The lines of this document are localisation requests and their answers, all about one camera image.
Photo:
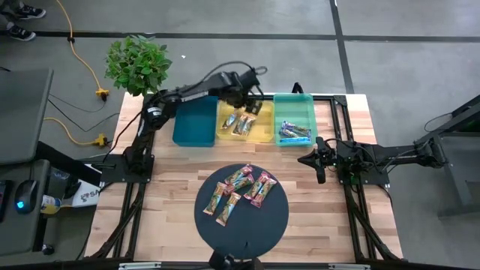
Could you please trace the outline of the black aluminium rig frame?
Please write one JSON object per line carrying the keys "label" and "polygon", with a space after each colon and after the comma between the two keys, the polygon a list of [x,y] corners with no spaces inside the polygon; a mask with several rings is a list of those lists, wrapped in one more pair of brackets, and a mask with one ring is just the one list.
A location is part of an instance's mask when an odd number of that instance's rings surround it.
{"label": "black aluminium rig frame", "polygon": [[[312,94],[318,134],[376,143],[364,94],[327,97]],[[333,169],[318,184],[315,170],[297,161],[311,147],[219,139],[210,148],[180,147],[173,142],[175,120],[155,135],[154,169],[146,185],[133,258],[136,261],[207,261],[212,249],[194,223],[194,201],[204,180],[230,164],[253,164],[275,176],[286,192],[289,220],[278,244],[263,263],[352,263],[353,244],[344,188]],[[97,252],[117,227],[126,184],[115,183],[100,195],[85,255]],[[390,199],[375,185],[364,187],[372,227],[390,251],[403,257]]]}

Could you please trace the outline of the dark teal plastic bin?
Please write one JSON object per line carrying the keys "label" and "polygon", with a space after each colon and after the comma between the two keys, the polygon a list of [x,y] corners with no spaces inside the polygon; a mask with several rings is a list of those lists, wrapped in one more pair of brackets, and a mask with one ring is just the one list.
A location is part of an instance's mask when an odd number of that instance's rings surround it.
{"label": "dark teal plastic bin", "polygon": [[218,98],[202,97],[178,106],[172,140],[182,147],[212,147],[215,144]]}

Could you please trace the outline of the yellow translucent plastic bin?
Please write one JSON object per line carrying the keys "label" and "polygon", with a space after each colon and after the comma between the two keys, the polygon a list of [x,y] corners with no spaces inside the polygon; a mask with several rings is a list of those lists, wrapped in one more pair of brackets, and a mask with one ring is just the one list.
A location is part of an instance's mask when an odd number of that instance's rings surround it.
{"label": "yellow translucent plastic bin", "polygon": [[256,120],[251,125],[248,135],[237,135],[233,133],[238,120],[231,124],[228,128],[223,128],[226,120],[230,119],[231,115],[240,116],[245,112],[245,108],[235,109],[224,101],[219,101],[217,104],[217,124],[216,136],[219,140],[241,140],[254,143],[270,143],[274,137],[274,123],[275,123],[275,106],[272,101],[263,101],[262,108]]}

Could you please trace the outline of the black computer mouse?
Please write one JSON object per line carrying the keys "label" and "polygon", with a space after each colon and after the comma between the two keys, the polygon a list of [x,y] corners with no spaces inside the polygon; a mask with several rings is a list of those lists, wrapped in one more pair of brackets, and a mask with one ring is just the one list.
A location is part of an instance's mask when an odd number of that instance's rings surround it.
{"label": "black computer mouse", "polygon": [[15,191],[15,209],[20,214],[32,212],[36,205],[38,183],[35,180],[25,180]]}

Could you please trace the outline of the red-ended Chewy granola bar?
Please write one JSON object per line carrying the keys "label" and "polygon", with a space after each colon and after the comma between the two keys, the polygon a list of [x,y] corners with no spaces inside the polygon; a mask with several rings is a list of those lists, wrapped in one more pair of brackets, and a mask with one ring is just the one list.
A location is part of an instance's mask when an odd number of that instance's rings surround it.
{"label": "red-ended Chewy granola bar", "polygon": [[263,186],[259,189],[259,192],[257,193],[257,195],[250,201],[250,203],[254,206],[256,206],[257,208],[260,208],[263,204],[263,201],[265,200],[265,198],[267,197],[269,191],[277,184],[277,181],[272,179],[272,178],[268,178],[265,183],[263,184]]}
{"label": "red-ended Chewy granola bar", "polygon": [[235,192],[246,186],[252,185],[253,183],[254,183],[254,177],[251,174],[249,174],[245,177],[240,178],[238,181],[234,181],[232,184],[228,184],[223,194],[230,195],[232,192]]}
{"label": "red-ended Chewy granola bar", "polygon": [[265,182],[270,178],[270,175],[263,171],[259,178],[253,183],[250,190],[243,195],[247,200],[252,200],[260,191],[260,188],[265,184]]}
{"label": "red-ended Chewy granola bar", "polygon": [[252,172],[253,168],[250,164],[244,165],[241,169],[235,171],[232,175],[224,179],[224,183],[231,185],[234,182],[237,182],[239,179],[248,176]]}

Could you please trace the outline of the grey desk top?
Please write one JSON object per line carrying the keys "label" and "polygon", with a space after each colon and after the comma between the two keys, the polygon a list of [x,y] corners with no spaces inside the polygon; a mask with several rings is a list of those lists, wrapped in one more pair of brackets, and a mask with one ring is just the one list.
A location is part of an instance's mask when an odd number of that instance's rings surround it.
{"label": "grey desk top", "polygon": [[[37,200],[34,210],[20,214],[15,209],[15,191],[25,180],[37,182]],[[38,252],[42,249],[47,222],[41,214],[42,197],[50,180],[50,162],[0,167],[0,182],[7,182],[4,214],[0,220],[0,256]]]}
{"label": "grey desk top", "polygon": [[0,165],[34,158],[53,70],[0,71]]}

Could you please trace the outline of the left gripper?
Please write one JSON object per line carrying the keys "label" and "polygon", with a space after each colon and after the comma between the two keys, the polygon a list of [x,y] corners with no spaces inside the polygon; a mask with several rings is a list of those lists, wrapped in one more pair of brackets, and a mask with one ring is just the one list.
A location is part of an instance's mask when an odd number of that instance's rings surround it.
{"label": "left gripper", "polygon": [[[245,104],[245,111],[251,113],[254,108],[254,100],[248,100],[248,94],[253,87],[259,86],[260,82],[255,81],[236,81],[228,86],[228,103],[229,104]],[[255,101],[255,114],[258,115],[262,109],[263,102]]]}

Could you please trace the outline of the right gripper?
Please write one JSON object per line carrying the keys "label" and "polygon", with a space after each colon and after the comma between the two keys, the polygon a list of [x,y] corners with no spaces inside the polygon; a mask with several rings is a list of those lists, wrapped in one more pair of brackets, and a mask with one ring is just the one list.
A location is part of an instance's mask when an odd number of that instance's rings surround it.
{"label": "right gripper", "polygon": [[316,150],[299,157],[298,162],[315,169],[318,183],[324,184],[326,182],[325,168],[334,164],[335,155],[335,150],[329,143],[321,136],[318,136],[316,138]]}

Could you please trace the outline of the person's shoe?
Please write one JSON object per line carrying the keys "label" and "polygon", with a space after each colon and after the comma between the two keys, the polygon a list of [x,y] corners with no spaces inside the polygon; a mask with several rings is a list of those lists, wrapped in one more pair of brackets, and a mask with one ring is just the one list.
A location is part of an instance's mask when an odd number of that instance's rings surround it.
{"label": "person's shoe", "polygon": [[6,25],[7,36],[18,41],[32,41],[36,38],[36,34],[33,31],[28,31],[13,22],[9,22]]}
{"label": "person's shoe", "polygon": [[19,20],[41,19],[47,14],[47,11],[42,8],[33,7],[23,3],[20,3],[19,7],[17,7],[14,12]]}

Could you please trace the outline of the white box with logo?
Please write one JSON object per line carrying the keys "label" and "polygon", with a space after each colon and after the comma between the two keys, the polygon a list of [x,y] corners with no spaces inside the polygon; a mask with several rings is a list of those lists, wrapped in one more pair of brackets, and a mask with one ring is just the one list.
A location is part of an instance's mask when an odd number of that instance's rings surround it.
{"label": "white box with logo", "polygon": [[101,188],[86,181],[79,180],[79,188],[72,196],[71,206],[81,208],[98,204]]}

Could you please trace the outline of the light turquoise plastic bin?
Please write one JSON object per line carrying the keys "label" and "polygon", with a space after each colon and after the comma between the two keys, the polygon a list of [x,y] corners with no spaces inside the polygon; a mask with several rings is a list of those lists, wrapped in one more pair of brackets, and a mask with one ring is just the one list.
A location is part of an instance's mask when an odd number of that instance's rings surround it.
{"label": "light turquoise plastic bin", "polygon": [[[282,145],[279,130],[283,121],[311,129],[311,144],[309,145]],[[317,121],[314,112],[314,99],[311,94],[275,94],[274,95],[274,135],[275,144],[279,147],[312,146],[315,143]]]}

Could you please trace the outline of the black bulky device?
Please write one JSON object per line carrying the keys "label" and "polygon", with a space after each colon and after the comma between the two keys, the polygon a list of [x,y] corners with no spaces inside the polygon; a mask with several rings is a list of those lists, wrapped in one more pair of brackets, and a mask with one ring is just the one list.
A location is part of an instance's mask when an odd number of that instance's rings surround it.
{"label": "black bulky device", "polygon": [[209,261],[209,266],[214,270],[265,270],[258,258],[251,260],[235,260],[232,255],[226,255],[214,251]]}

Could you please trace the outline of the dark round plate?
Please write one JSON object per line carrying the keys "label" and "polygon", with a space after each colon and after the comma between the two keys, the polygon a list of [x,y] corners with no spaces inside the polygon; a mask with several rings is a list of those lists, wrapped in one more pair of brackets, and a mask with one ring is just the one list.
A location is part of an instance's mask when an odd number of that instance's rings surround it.
{"label": "dark round plate", "polygon": [[229,199],[223,196],[212,215],[203,212],[209,204],[218,182],[241,169],[242,163],[221,167],[213,172],[199,189],[195,205],[194,220],[201,238],[213,250],[236,259],[252,259],[269,252],[282,238],[289,219],[287,195],[282,184],[269,191],[258,208],[251,201],[241,198],[234,206],[226,224],[216,219]]}

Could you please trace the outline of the yellow and white bottle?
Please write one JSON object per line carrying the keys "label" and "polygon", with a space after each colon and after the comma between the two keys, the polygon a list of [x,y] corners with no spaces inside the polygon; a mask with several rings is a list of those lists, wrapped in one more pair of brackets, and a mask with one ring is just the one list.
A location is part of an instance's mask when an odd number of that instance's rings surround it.
{"label": "yellow and white bottle", "polygon": [[62,207],[62,201],[53,196],[43,195],[40,212],[45,215],[54,215]]}

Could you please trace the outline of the silver aluminium bracket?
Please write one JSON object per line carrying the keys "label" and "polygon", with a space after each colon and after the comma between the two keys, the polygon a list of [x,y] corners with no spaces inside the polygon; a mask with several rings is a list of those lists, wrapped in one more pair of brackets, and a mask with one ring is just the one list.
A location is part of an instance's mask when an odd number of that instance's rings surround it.
{"label": "silver aluminium bracket", "polygon": [[158,270],[161,269],[160,262],[126,262],[118,266],[118,270]]}
{"label": "silver aluminium bracket", "polygon": [[329,263],[328,270],[371,270],[371,267],[352,263]]}

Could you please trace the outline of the potted green plant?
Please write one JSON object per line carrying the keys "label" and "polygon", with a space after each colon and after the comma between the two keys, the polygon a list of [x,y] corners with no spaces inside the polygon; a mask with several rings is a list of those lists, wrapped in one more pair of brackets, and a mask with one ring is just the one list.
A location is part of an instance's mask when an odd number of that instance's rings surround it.
{"label": "potted green plant", "polygon": [[105,77],[132,96],[156,93],[173,63],[167,54],[167,45],[156,43],[153,37],[127,36],[107,50]]}

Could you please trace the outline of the dark grey metal stand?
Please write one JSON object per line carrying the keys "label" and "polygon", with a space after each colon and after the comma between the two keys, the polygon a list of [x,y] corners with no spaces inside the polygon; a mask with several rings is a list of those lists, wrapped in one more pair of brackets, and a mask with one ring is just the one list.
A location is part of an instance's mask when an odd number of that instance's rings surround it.
{"label": "dark grey metal stand", "polygon": [[439,146],[445,174],[459,198],[459,205],[440,211],[439,218],[480,214],[480,195],[473,196],[470,190],[470,185],[480,186],[480,94],[450,115],[450,120],[418,140],[433,140]]}

